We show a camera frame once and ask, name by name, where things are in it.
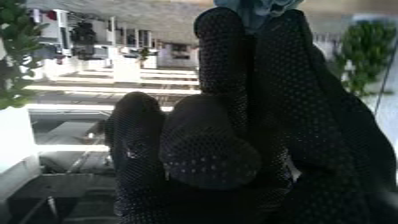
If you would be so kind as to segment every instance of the leaf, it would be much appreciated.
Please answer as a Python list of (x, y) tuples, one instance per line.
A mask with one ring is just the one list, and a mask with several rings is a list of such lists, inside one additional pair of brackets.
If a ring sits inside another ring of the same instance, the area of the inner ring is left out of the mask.
[(33, 35), (33, 36), (39, 36), (39, 35), (40, 35), (40, 31), (42, 31), (42, 29), (46, 29), (47, 26), (49, 26), (49, 24), (44, 23), (44, 24), (40, 24), (40, 25), (37, 25), (37, 26), (33, 27), (33, 31), (31, 31), (31, 35)]
[(28, 85), (31, 85), (31, 83), (33, 83), (31, 80), (19, 79), (19, 80), (14, 82), (12, 89), (15, 89), (15, 90), (23, 89)]
[(17, 27), (10, 24), (7, 28), (1, 30), (3, 39), (12, 39), (17, 36)]
[(0, 98), (0, 110), (7, 109), (8, 107), (8, 99), (7, 98)]
[(12, 23), (14, 22), (14, 13), (12, 13), (8, 8), (5, 8), (1, 10), (0, 16), (1, 16), (3, 23)]
[(21, 96), (21, 97), (17, 97), (14, 100), (12, 100), (12, 107), (14, 108), (21, 108), (26, 104), (28, 104), (28, 102), (30, 102), (30, 98), (28, 97), (24, 97), (24, 96)]

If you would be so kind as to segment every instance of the knitted glove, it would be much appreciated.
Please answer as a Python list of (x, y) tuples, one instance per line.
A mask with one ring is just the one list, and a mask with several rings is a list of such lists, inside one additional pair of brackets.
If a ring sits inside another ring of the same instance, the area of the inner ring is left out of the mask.
[(250, 58), (229, 9), (202, 14), (195, 33), (204, 94), (179, 102), (165, 118), (156, 100), (131, 93), (106, 121), (122, 223), (261, 223), (287, 191), (255, 179), (266, 147), (246, 142)]
[(254, 71), (255, 104), (302, 172), (270, 223), (398, 223), (392, 147), (326, 70), (300, 11), (262, 26)]

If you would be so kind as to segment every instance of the finger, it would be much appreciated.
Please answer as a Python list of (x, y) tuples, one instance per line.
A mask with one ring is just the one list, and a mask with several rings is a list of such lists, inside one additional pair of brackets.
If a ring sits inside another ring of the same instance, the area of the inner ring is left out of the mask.
[(214, 8), (195, 21), (198, 38), (198, 81), (204, 94), (220, 97), (238, 135), (246, 130), (246, 51), (245, 28), (238, 14)]
[(371, 113), (326, 72), (302, 12), (287, 11), (270, 21), (259, 39), (261, 89), (302, 171), (280, 223), (365, 223), (376, 212), (369, 211), (367, 198), (381, 191), (373, 184), (380, 175), (369, 156), (376, 149), (387, 152), (381, 157), (390, 174), (392, 149)]
[(115, 165), (115, 211), (122, 217), (136, 211), (150, 211), (145, 206), (158, 204), (147, 194), (165, 183), (158, 161), (163, 118), (156, 100), (143, 93), (129, 93), (115, 104), (104, 134)]
[(166, 172), (182, 183), (206, 189), (230, 189), (252, 181), (259, 155), (236, 137), (216, 97), (191, 96), (175, 105), (159, 147)]

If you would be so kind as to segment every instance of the white wall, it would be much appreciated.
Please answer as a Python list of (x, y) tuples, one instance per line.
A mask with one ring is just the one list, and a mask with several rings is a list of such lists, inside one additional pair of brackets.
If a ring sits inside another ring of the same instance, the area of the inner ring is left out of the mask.
[(172, 45), (165, 44), (163, 48), (158, 50), (158, 66), (163, 67), (181, 67), (181, 68), (191, 68), (198, 66), (198, 58), (197, 53), (198, 49), (191, 49), (188, 47), (190, 51), (190, 59), (174, 59), (172, 58)]
[(99, 43), (108, 41), (108, 32), (106, 32), (106, 26), (108, 24), (101, 21), (92, 20), (92, 30), (95, 32), (95, 40)]
[(0, 202), (39, 176), (39, 158), (26, 109), (0, 110)]
[(40, 15), (42, 24), (47, 24), (47, 27), (42, 30), (40, 36), (46, 38), (58, 38), (58, 22), (49, 20), (46, 14)]

